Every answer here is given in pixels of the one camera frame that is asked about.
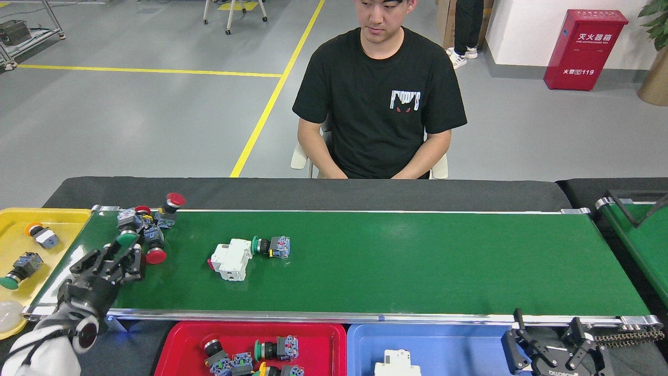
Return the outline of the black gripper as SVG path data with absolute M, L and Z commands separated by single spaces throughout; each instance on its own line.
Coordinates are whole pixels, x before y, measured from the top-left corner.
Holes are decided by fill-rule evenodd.
M 58 288 L 57 309 L 84 310 L 98 319 L 105 318 L 120 285 L 142 281 L 146 273 L 146 258 L 140 244 L 124 251 L 118 262 L 115 255 L 116 243 L 108 243 L 70 266 L 72 275 Z
M 522 310 L 515 309 L 513 316 L 518 328 L 511 328 L 501 338 L 511 374 L 519 374 L 527 366 L 531 366 L 533 375 L 615 375 L 608 347 L 596 343 L 580 318 L 573 318 L 561 336 L 562 343 L 572 347 L 565 366 L 554 366 L 554 358 L 548 348 L 528 333 Z M 594 362 L 594 373 L 589 373 L 586 367 L 582 366 L 586 355 L 591 356 Z

